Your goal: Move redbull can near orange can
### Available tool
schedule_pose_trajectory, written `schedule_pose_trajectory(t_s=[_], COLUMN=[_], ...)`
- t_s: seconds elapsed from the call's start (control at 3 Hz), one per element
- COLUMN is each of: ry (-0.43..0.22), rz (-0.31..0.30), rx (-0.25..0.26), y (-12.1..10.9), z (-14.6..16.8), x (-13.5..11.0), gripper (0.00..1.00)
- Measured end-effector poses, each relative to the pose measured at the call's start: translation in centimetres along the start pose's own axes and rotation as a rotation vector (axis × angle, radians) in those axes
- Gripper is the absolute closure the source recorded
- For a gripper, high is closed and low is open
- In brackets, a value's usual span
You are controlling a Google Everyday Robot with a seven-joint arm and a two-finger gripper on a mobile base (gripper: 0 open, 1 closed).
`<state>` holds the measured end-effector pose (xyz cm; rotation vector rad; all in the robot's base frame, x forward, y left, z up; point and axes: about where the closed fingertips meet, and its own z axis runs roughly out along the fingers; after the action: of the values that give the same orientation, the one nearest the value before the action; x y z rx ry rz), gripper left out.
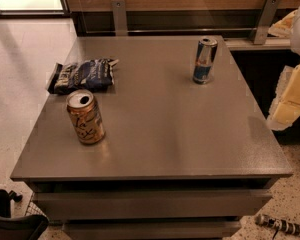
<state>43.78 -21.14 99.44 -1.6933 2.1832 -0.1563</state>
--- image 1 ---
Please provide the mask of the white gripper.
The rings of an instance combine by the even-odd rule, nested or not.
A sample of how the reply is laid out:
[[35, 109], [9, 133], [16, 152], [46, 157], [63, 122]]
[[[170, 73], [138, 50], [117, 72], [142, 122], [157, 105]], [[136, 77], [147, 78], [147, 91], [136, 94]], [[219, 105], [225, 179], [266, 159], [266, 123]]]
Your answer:
[[[289, 38], [291, 50], [300, 56], [300, 6], [283, 19], [271, 25], [268, 33], [275, 37]], [[300, 64], [285, 66], [279, 76], [267, 117], [267, 126], [274, 131], [283, 131], [300, 117]]]

